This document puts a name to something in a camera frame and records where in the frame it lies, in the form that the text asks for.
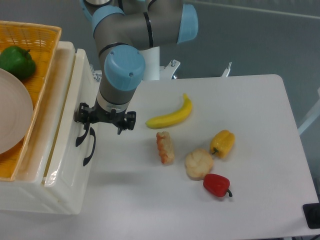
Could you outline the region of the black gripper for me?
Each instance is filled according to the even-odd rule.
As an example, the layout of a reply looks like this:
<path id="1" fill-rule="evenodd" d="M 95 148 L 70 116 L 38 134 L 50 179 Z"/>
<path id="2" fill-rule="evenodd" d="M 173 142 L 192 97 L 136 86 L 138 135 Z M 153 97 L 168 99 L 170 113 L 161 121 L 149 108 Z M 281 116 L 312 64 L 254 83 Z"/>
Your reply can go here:
<path id="1" fill-rule="evenodd" d="M 83 129 L 87 133 L 90 129 L 90 124 L 108 123 L 117 127 L 117 134 L 120 135 L 122 131 L 132 131 L 136 124 L 135 111 L 117 112 L 114 108 L 111 111 L 106 111 L 96 102 L 93 107 L 85 102 L 81 102 L 78 109 L 74 113 L 74 121 L 83 124 Z"/>

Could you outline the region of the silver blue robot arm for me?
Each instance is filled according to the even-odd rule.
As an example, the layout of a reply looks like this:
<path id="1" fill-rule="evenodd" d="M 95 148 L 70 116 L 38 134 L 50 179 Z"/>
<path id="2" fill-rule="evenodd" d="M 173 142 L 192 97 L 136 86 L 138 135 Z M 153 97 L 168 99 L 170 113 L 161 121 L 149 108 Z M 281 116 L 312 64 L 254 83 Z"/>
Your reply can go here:
<path id="1" fill-rule="evenodd" d="M 132 130 L 136 113 L 130 101 L 144 77 L 142 51 L 181 44 L 198 34 L 198 15 L 181 0 L 83 0 L 102 76 L 94 106 L 82 102 L 74 120 L 84 125 L 109 123 L 118 131 Z"/>

